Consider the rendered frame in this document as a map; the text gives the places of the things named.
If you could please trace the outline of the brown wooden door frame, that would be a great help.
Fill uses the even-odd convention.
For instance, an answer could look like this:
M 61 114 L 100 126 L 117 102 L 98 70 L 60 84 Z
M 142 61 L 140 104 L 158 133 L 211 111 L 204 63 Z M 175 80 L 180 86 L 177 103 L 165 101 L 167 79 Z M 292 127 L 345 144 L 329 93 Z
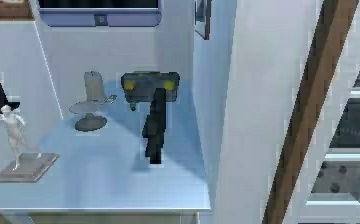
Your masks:
M 282 224 L 360 0 L 323 0 L 262 218 Z

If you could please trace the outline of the dark window blue frame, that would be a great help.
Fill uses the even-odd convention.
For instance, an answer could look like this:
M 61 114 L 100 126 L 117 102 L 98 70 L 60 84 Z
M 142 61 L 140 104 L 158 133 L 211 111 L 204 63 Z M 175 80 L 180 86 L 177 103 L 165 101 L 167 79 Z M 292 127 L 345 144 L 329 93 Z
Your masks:
M 155 27 L 161 0 L 38 0 L 41 19 L 50 27 Z

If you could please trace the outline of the white framed glass window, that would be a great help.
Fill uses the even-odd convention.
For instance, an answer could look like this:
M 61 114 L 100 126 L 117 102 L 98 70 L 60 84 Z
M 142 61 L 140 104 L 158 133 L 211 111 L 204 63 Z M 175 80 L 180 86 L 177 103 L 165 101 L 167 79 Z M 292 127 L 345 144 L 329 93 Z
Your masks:
M 360 42 L 340 58 L 282 224 L 360 224 Z

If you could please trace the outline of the white table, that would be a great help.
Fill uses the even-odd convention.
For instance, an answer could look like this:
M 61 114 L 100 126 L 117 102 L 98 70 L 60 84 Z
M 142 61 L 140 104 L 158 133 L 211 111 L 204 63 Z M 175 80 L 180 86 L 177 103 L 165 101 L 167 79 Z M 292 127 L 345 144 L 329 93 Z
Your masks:
M 120 84 L 107 86 L 118 98 L 101 113 L 107 125 L 94 132 L 75 130 L 76 118 L 56 121 L 40 141 L 59 159 L 36 183 L 0 183 L 0 211 L 194 213 L 210 210 L 191 86 L 181 82 L 178 97 L 167 106 L 162 162 L 145 158 L 141 136 L 149 106 L 132 111 Z M 0 170 L 12 160 L 0 123 Z

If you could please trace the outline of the brown wooden shelf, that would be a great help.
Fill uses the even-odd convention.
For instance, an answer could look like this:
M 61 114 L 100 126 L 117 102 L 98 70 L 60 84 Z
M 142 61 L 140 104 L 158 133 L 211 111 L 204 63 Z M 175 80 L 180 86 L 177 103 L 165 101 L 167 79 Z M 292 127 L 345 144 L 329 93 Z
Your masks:
M 29 0 L 0 0 L 0 21 L 32 21 Z

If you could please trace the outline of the framed wall picture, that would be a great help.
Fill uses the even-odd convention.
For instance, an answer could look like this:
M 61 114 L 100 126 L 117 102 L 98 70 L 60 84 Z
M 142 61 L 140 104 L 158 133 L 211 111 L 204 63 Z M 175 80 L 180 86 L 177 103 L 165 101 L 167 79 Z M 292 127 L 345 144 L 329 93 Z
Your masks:
M 210 36 L 210 16 L 212 0 L 195 0 L 194 30 L 204 40 Z

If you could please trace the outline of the grey cylinder on round stand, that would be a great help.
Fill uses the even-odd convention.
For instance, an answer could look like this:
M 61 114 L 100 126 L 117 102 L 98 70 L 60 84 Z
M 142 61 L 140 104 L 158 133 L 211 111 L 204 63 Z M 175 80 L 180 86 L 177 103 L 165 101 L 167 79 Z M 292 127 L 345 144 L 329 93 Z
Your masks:
M 107 118 L 96 115 L 106 104 L 112 104 L 117 96 L 106 96 L 102 75 L 97 71 L 84 73 L 86 100 L 75 103 L 69 108 L 73 114 L 80 114 L 82 118 L 75 123 L 75 129 L 81 132 L 90 132 L 103 128 L 107 124 Z

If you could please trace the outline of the white human statue grey base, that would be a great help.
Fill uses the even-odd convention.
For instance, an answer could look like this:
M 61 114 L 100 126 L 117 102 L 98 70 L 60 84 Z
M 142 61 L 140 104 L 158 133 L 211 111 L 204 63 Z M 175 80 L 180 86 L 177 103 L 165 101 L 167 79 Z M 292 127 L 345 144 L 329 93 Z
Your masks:
M 0 183 L 37 183 L 59 159 L 57 153 L 43 153 L 31 146 L 25 137 L 25 120 L 9 105 L 1 108 L 0 120 L 5 123 L 8 143 L 14 160 L 0 171 Z

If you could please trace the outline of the black upright object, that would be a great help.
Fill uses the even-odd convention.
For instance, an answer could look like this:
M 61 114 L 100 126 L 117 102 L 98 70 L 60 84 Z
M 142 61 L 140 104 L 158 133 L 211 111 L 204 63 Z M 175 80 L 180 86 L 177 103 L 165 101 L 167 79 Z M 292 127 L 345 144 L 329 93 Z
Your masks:
M 161 151 L 164 145 L 166 129 L 166 90 L 157 88 L 150 104 L 150 113 L 146 117 L 142 136 L 148 140 L 145 156 L 151 164 L 161 163 Z

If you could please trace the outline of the dark grey box yellow knobs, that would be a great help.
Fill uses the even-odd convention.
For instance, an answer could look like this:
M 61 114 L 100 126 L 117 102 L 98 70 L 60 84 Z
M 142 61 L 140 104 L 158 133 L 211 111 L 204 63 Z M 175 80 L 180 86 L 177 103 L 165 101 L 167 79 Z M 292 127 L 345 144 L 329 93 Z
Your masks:
M 135 71 L 121 77 L 121 86 L 130 109 L 135 111 L 140 102 L 151 102 L 157 89 L 165 91 L 165 100 L 175 102 L 180 75 L 177 72 Z

